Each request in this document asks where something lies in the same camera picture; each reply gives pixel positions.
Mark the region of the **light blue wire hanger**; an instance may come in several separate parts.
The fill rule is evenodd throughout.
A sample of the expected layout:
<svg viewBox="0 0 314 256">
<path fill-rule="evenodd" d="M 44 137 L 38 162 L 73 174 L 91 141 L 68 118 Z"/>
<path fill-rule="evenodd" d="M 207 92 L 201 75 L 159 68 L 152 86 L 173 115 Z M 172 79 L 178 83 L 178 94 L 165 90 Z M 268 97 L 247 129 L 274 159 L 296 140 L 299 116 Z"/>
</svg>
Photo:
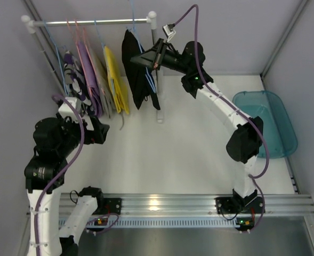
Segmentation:
<svg viewBox="0 0 314 256">
<path fill-rule="evenodd" d="M 155 82 L 152 80 L 152 76 L 150 75 L 149 73 L 149 70 L 148 70 L 148 66 L 147 66 L 147 62 L 146 62 L 146 59 L 143 58 L 143 54 L 144 54 L 144 51 L 142 49 L 142 45 L 140 44 L 140 41 L 139 41 L 139 37 L 138 37 L 138 33 L 137 33 L 137 30 L 136 30 L 136 21 L 135 21 L 135 9 L 134 9 L 134 1 L 128 1 L 129 4 L 130 4 L 130 7 L 131 7 L 131 12 L 132 12 L 132 28 L 129 29 L 129 31 L 131 31 L 131 33 L 133 34 L 134 38 L 136 39 L 137 41 L 137 44 L 138 44 L 138 49 L 139 49 L 139 56 L 136 57 L 137 59 L 137 64 L 141 65 L 141 66 L 144 66 L 145 68 L 145 76 L 146 76 L 146 79 L 149 83 L 149 86 L 152 90 L 153 93 L 156 93 L 156 85 L 155 85 Z"/>
</svg>

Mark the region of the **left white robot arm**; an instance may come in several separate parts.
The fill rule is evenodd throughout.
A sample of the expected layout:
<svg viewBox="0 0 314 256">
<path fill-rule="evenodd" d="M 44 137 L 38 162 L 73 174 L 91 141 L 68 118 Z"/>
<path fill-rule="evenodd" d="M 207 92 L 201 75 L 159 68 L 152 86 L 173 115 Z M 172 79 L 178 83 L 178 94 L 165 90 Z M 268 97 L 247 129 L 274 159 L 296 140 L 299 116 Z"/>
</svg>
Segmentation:
<svg viewBox="0 0 314 256">
<path fill-rule="evenodd" d="M 109 128 L 95 117 L 49 117 L 36 123 L 34 155 L 24 170 L 31 221 L 28 255 L 78 255 L 81 234 L 91 215 L 104 208 L 104 196 L 100 188 L 83 188 L 59 228 L 61 187 L 74 162 L 67 157 L 74 149 L 77 157 L 84 145 L 103 144 Z"/>
</svg>

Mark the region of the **black trousers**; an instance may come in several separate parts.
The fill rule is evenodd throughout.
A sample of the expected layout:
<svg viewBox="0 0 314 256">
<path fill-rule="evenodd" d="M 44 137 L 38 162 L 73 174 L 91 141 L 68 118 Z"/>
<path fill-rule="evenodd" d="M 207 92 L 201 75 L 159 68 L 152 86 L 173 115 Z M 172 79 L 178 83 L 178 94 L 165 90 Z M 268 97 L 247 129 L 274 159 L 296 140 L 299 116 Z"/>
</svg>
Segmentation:
<svg viewBox="0 0 314 256">
<path fill-rule="evenodd" d="M 140 109 L 142 103 L 150 97 L 153 107 L 160 110 L 158 96 L 155 92 L 155 81 L 151 71 L 131 61 L 132 57 L 142 52 L 144 52 L 142 45 L 138 43 L 134 34 L 127 29 L 122 41 L 122 63 L 131 89 L 133 102 L 136 108 Z"/>
</svg>

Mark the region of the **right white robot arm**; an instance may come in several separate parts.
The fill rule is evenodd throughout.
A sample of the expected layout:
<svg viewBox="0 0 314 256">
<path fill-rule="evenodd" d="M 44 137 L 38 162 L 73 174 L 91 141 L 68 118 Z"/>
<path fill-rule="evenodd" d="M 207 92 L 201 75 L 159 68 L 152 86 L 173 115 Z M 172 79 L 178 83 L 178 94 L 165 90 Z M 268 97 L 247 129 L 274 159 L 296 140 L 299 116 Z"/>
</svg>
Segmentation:
<svg viewBox="0 0 314 256">
<path fill-rule="evenodd" d="M 183 52 L 179 52 L 160 38 L 152 48 L 130 57 L 130 62 L 148 70 L 165 67 L 182 73 L 185 91 L 225 126 L 231 135 L 226 144 L 227 154 L 235 162 L 242 163 L 243 169 L 235 172 L 232 195 L 217 199 L 218 212 L 240 213 L 258 198 L 251 176 L 263 143 L 263 120 L 241 111 L 217 88 L 214 79 L 203 68 L 205 59 L 199 42 L 189 41 Z"/>
</svg>

